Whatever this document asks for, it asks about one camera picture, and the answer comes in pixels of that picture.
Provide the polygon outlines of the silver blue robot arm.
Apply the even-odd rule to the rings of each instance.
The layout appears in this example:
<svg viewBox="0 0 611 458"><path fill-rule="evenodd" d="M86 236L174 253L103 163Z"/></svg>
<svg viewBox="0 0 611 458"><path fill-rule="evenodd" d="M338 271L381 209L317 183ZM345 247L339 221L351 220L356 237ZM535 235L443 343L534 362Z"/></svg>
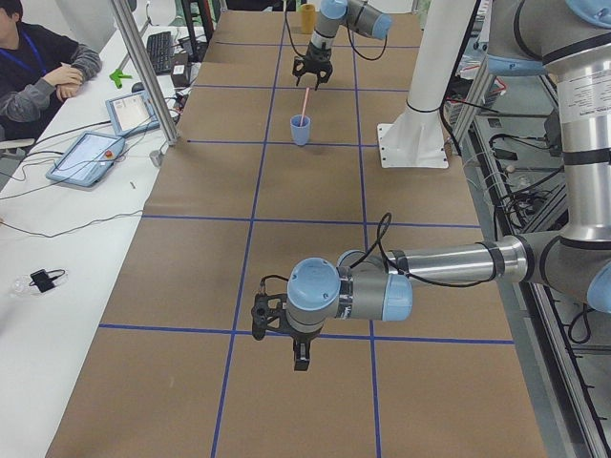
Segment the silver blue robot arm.
<svg viewBox="0 0 611 458"><path fill-rule="evenodd" d="M300 261L281 305L294 367L329 319L406 319L412 289L488 281L540 283L600 312L610 309L610 5L606 1L497 1L488 59L495 74L550 73L558 114L568 220L557 232L421 250L376 241L336 263Z"/></svg>
<svg viewBox="0 0 611 458"><path fill-rule="evenodd" d="M306 74L316 76L315 89L328 82L333 72L332 45L341 26L357 35L387 41L391 25L391 17L368 1L323 1L305 54L296 52L294 57L296 85Z"/></svg>

